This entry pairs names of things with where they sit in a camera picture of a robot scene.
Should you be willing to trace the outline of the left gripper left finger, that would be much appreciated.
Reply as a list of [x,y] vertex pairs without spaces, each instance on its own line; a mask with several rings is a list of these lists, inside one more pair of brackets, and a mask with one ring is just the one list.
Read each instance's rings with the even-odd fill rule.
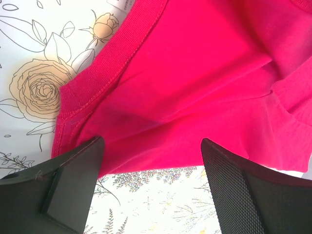
[[2,234],[84,232],[104,153],[95,137],[73,150],[0,180]]

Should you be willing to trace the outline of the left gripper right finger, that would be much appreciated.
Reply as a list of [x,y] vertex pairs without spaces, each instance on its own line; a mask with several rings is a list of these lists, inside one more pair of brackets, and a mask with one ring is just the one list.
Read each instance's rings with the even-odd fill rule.
[[310,234],[312,182],[240,157],[211,140],[203,163],[223,234]]

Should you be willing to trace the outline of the magenta t shirt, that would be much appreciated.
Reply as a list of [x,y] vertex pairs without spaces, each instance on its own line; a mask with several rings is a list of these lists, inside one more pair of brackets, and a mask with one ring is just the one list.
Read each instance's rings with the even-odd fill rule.
[[101,176],[201,165],[204,138],[306,172],[312,3],[137,0],[60,103],[52,157],[101,136]]

